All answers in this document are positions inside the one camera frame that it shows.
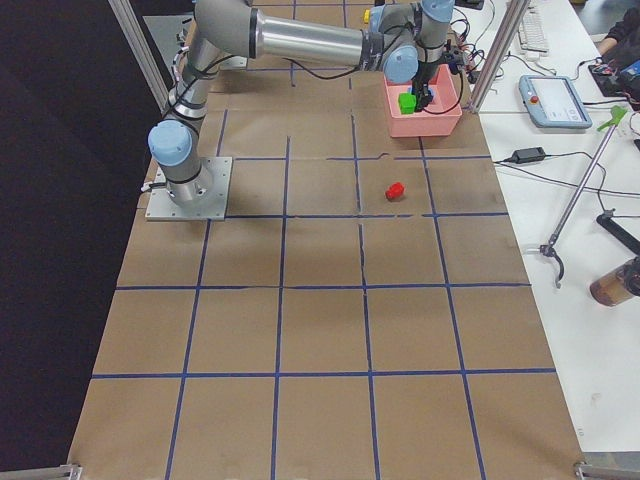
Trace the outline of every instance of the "blue joint cap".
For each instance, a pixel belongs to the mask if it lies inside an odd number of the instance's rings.
[[[369,30],[378,32],[380,30],[380,20],[382,19],[382,11],[385,5],[379,7],[371,7],[369,9]]]
[[[384,62],[384,76],[393,83],[408,82],[418,71],[418,51],[413,45],[396,48]]]
[[[421,0],[422,10],[436,22],[451,23],[455,0]]]
[[[193,140],[189,129],[176,120],[165,120],[149,132],[149,150],[164,167],[182,163],[191,153]]]

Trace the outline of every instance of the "pink plastic container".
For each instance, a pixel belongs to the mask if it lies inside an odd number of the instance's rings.
[[[402,115],[398,105],[398,96],[401,93],[410,91],[411,84],[389,83],[384,77],[383,81],[387,99],[385,108],[387,126],[389,127],[389,135],[392,137],[447,136],[451,134],[462,116],[460,105],[456,105],[453,110],[442,115],[433,115],[426,112]],[[440,65],[438,73],[429,84],[429,87],[435,96],[433,102],[427,107],[427,110],[431,112],[447,110],[458,101],[458,92],[453,84],[451,72],[449,72],[447,65]]]

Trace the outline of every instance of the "tablet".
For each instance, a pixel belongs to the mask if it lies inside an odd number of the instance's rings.
[[[531,120],[538,127],[586,129],[592,125],[569,77],[523,75],[519,89]]]

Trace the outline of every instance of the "keyboard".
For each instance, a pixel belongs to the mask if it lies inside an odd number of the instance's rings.
[[[549,55],[549,43],[542,29],[536,4],[529,5],[518,27],[518,46],[527,60],[538,60]]]

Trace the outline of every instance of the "brown bottle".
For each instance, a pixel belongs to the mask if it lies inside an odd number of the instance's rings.
[[[593,282],[591,295],[602,305],[613,307],[640,296],[640,257],[623,263]]]

